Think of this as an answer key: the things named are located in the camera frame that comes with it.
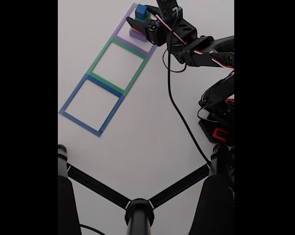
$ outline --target red and white wire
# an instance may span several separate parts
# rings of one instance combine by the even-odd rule
[[[162,23],[170,32],[172,31],[172,29],[159,17],[159,15],[155,15],[155,17],[159,20],[159,22],[160,23]],[[180,40],[182,43],[183,43],[183,45],[187,45],[187,43],[185,42],[185,41],[183,41],[182,40],[182,38],[180,38],[179,37],[179,35],[178,34],[176,34],[175,32],[173,32],[173,35],[178,39],[178,40]],[[199,50],[195,50],[194,51],[196,54],[199,54],[199,55],[203,55],[204,54],[204,52],[202,52],[202,51],[199,51]],[[233,69],[233,67],[232,66],[228,66],[228,65],[223,65],[221,62],[219,62],[217,59],[215,59],[215,58],[213,58],[212,56],[211,56],[211,59],[212,59],[212,61],[214,61],[216,64],[218,64],[219,66],[221,66],[221,67],[223,67],[223,68],[229,68],[229,69]]]
[[[159,17],[159,15],[155,15],[155,17],[159,20],[160,23],[162,23],[170,32],[172,31],[172,29]],[[183,43],[183,45],[187,45],[187,43],[185,41],[183,41],[178,34],[176,34],[175,32],[172,33],[179,41],[181,41]]]
[[[203,55],[204,54],[204,52],[199,51],[199,50],[195,50],[195,53],[196,54],[199,54],[199,55]],[[214,61],[216,64],[218,64],[219,66],[221,66],[223,68],[229,68],[229,69],[233,69],[234,68],[232,66],[228,66],[228,65],[222,64],[221,62],[219,62],[217,59],[213,58],[212,56],[211,56],[211,59],[212,59],[212,61]]]

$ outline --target blue square frame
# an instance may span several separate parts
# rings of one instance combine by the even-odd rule
[[[71,103],[71,101],[73,100],[73,98],[78,93],[78,91],[80,90],[80,88],[82,87],[82,85],[84,84],[84,82],[86,80],[89,80],[89,81],[95,83],[96,85],[102,87],[103,89],[107,90],[108,92],[110,92],[111,94],[114,94],[115,96],[117,96],[119,98],[119,100],[115,104],[114,108],[112,109],[112,111],[110,112],[110,114],[106,118],[105,122],[103,123],[103,125],[101,126],[101,128],[98,131],[95,130],[94,128],[92,128],[91,126],[88,126],[87,124],[83,123],[82,121],[76,119],[75,117],[71,116],[70,114],[66,113],[67,107],[69,106],[69,104]],[[73,121],[74,123],[78,124],[79,126],[83,127],[84,129],[90,131],[94,135],[100,137],[101,134],[103,133],[103,131],[105,130],[105,128],[107,127],[108,123],[110,122],[110,120],[114,116],[115,112],[119,108],[119,106],[122,103],[124,97],[125,96],[123,94],[119,93],[118,91],[116,91],[116,90],[110,88],[109,86],[107,86],[106,84],[94,79],[90,75],[85,74],[82,77],[82,79],[80,80],[80,82],[78,83],[78,85],[76,86],[76,88],[74,89],[74,91],[71,93],[71,95],[69,96],[69,98],[67,99],[67,101],[65,102],[63,107],[60,109],[59,114],[61,114],[64,117],[68,118],[69,120]]]

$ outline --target purple square frame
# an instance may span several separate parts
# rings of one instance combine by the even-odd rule
[[[157,45],[153,45],[152,48],[149,50],[149,52],[146,52],[145,50],[139,48],[136,45],[133,45],[132,43],[128,42],[127,40],[117,36],[119,30],[122,28],[123,24],[126,22],[126,18],[127,16],[130,16],[131,12],[137,7],[138,4],[133,3],[132,6],[129,8],[129,10],[126,12],[125,16],[123,17],[122,21],[119,23],[119,25],[117,26],[117,28],[115,29],[115,31],[112,34],[112,37],[117,39],[118,41],[132,47],[133,49],[137,50],[138,52],[140,52],[143,55],[146,55],[147,57],[151,57],[151,55],[153,54],[153,52],[155,51]]]

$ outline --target green square frame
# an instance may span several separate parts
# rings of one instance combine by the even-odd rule
[[[138,70],[135,72],[135,74],[133,75],[131,81],[129,82],[128,86],[126,87],[125,90],[119,88],[118,86],[112,84],[111,82],[105,80],[104,78],[98,76],[97,74],[93,73],[93,69],[95,68],[95,66],[98,64],[98,62],[100,61],[100,59],[102,58],[103,54],[106,52],[106,50],[108,49],[108,47],[112,44],[116,44],[119,45],[120,47],[122,47],[123,49],[130,51],[131,53],[141,57],[143,59],[143,62],[141,63],[141,65],[139,66]],[[118,41],[117,39],[110,37],[108,39],[108,41],[106,42],[105,46],[103,47],[103,49],[100,51],[100,53],[98,54],[98,56],[96,57],[95,61],[92,63],[92,65],[89,67],[89,69],[87,70],[87,74],[90,75],[91,77],[97,79],[98,81],[104,83],[105,85],[109,86],[110,88],[118,91],[119,93],[123,94],[124,96],[126,96],[130,89],[132,88],[133,84],[135,83],[135,81],[137,80],[137,78],[139,77],[140,73],[142,72],[143,68],[145,67],[145,65],[147,64],[149,60],[149,57],[147,57],[146,55],[141,54],[140,52],[138,52],[137,50],[135,50],[134,48]]]

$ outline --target blue cube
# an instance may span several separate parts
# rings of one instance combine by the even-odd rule
[[[141,4],[138,4],[136,9],[136,17],[138,17],[141,20],[144,20],[144,18],[146,17],[146,13],[147,13],[147,7]]]

